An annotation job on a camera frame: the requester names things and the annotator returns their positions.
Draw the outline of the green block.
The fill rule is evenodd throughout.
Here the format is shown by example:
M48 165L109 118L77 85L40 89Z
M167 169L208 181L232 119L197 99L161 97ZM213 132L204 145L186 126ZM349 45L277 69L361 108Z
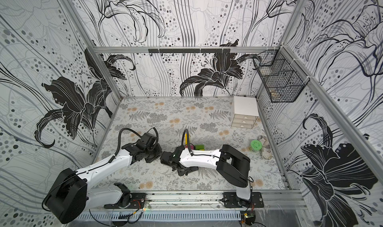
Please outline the green block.
M201 151L204 151L205 150L205 147L204 145L200 144L200 145L196 145L196 148L197 150L201 150Z

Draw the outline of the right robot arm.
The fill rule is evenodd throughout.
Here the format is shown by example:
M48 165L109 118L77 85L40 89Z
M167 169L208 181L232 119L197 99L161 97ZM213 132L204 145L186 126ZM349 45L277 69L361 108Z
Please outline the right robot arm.
M220 149L205 151L191 148L189 130L185 129L181 145L174 152L163 152L161 163L171 167L179 176L187 176L199 168L216 170L227 182L235 186L235 197L224 197L224 203L234 207L253 207L252 179L249 178L250 159L237 149L224 144Z

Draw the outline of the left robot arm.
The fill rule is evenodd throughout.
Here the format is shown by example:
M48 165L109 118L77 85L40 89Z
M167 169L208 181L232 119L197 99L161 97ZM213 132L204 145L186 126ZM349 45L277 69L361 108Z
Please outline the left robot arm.
M122 145L122 133L126 130L139 139ZM134 203L133 194L125 184L118 182L106 188L98 188L97 185L111 174L136 162L145 160L151 163L161 153L158 132L140 135L130 128L123 128L119 131L114 154L84 168L61 171L41 207L54 214L62 224L72 222L84 211L101 206L125 209Z

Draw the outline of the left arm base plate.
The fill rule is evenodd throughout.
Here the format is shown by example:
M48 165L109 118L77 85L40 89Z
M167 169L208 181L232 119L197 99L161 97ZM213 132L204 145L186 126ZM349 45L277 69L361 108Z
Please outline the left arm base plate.
M144 208L146 197L146 193L123 194L117 203L104 205L104 208L140 210Z

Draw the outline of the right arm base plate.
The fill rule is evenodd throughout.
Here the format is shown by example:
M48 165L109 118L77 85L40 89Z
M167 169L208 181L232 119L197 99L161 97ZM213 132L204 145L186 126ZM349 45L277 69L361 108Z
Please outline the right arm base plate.
M224 192L221 201L225 208L264 208L264 201L260 192L252 192L249 200L241 199L236 192Z

